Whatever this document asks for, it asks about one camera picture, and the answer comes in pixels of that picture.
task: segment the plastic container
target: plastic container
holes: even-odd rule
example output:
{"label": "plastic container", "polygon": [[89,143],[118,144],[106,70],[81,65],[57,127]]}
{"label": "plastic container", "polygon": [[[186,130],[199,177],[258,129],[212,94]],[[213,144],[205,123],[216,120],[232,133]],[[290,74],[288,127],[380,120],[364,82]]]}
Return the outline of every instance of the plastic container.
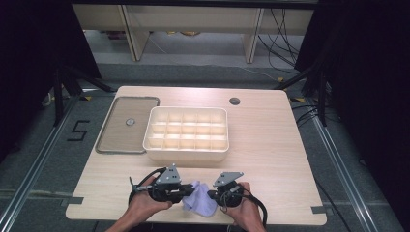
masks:
{"label": "plastic container", "polygon": [[222,161],[229,149],[227,125],[223,108],[154,107],[143,147],[152,160]]}

